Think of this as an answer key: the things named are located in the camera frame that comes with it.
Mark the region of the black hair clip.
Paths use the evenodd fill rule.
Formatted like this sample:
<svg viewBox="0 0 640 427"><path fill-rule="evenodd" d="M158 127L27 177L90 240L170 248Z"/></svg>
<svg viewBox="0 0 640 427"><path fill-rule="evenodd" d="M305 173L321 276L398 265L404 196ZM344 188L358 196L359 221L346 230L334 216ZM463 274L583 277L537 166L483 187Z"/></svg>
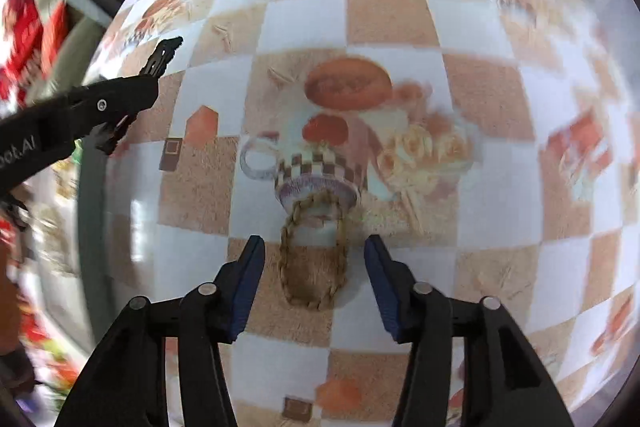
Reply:
<svg viewBox="0 0 640 427"><path fill-rule="evenodd" d="M163 39L157 43L156 48L149 56L142 69L140 69L139 74L141 76L150 76L155 79L163 77L168 64L172 61L177 50L182 46L182 44L182 37Z"/></svg>

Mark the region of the grey shallow tray box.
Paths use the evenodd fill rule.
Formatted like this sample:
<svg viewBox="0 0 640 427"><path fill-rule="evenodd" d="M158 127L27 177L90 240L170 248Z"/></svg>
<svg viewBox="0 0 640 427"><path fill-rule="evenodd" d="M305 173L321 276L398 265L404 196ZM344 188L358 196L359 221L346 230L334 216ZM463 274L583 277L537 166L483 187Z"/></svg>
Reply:
<svg viewBox="0 0 640 427"><path fill-rule="evenodd" d="M104 239L106 155L92 136L32 178L32 239L44 309L86 352L115 315Z"/></svg>

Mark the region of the green leather sofa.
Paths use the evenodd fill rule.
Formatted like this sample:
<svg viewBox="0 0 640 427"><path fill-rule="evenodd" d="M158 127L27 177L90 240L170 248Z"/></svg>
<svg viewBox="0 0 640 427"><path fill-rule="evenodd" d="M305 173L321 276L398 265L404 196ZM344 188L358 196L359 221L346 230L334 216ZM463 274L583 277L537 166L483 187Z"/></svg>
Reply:
<svg viewBox="0 0 640 427"><path fill-rule="evenodd" d="M49 17L56 0L35 0L43 24ZM68 35L62 44L49 77L41 74L27 91L26 103L35 105L46 98L78 87L85 79L94 52L101 41L105 28L92 18L67 6Z"/></svg>

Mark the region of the red cushion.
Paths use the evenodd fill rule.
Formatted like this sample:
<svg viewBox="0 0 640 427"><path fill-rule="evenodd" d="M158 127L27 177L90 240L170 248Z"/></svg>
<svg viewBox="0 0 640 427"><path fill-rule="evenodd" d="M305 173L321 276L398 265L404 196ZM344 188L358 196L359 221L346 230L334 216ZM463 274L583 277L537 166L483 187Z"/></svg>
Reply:
<svg viewBox="0 0 640 427"><path fill-rule="evenodd" d="M58 52L68 35L67 6L65 0L56 0L48 19L43 23L41 43L41 70L44 77L49 77L53 70Z"/></svg>

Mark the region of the checkered patterned tablecloth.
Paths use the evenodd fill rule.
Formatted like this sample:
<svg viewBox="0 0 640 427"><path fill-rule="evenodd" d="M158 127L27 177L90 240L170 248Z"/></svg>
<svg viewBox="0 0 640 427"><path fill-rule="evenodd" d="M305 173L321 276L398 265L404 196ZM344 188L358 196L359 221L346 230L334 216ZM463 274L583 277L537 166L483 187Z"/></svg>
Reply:
<svg viewBox="0 0 640 427"><path fill-rule="evenodd" d="M595 3L125 0L95 72L183 44L107 164L117 300L180 297L259 235L221 351L238 422L385 426L408 350L378 234L443 294L498 297L578 409L639 324L639 116Z"/></svg>

